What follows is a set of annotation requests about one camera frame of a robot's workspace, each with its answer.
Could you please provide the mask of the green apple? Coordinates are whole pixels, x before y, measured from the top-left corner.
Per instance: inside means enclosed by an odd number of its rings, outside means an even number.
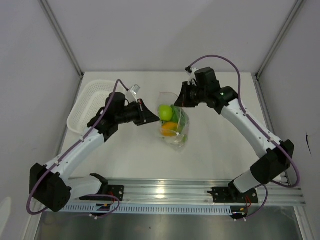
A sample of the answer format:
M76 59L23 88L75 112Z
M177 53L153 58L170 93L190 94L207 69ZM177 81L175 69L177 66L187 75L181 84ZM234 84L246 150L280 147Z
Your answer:
M158 107L158 115L161 121L169 122L173 117L173 110L170 105L161 104Z

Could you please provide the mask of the green leafy lettuce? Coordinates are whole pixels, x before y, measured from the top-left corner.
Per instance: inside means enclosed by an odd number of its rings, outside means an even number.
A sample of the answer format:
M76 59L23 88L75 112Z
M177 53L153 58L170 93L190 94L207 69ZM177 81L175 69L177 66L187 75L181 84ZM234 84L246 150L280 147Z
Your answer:
M170 107L172 109L171 121L177 124L177 132L181 134L189 121L189 117L183 108L174 106L173 104Z

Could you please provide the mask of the orange fruit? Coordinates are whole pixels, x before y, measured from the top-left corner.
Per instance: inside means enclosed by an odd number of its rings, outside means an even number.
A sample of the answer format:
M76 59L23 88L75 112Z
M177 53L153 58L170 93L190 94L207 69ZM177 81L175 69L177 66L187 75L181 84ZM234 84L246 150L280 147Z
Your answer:
M165 122L161 126L160 133L164 137L174 137L174 136L176 136L177 133L178 133L178 123L172 122L172 121Z

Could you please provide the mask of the clear zip top bag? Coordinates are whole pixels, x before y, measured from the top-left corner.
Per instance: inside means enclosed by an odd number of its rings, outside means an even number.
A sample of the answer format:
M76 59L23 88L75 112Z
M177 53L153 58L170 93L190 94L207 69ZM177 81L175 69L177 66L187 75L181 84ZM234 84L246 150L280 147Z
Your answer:
M156 102L159 117L155 134L167 146L181 152L189 138L190 118L181 107L175 106L178 96L172 92L160 92Z

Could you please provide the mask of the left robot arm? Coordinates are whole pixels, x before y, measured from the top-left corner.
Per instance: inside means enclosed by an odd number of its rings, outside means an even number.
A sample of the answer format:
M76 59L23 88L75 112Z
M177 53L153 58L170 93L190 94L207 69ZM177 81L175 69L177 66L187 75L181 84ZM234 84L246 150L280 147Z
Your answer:
M142 126L158 122L142 99L126 104L126 96L113 92L96 115L89 121L83 135L68 150L44 165L34 164L29 172L29 197L53 212L65 207L71 199L94 196L103 200L108 196L108 180L96 173L81 179L70 179L75 169L98 147L102 146L119 125L134 123Z

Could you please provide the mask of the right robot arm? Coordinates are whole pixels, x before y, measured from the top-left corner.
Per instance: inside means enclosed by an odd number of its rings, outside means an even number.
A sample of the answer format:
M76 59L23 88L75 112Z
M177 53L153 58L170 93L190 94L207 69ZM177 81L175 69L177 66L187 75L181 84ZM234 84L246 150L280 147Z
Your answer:
M229 183L228 196L234 202L246 197L247 191L272 182L290 166L294 144L282 141L256 122L241 103L240 95L230 86L221 87L210 68L187 67L189 80L182 83L176 107L195 108L206 104L228 120L248 141L258 157L249 170Z

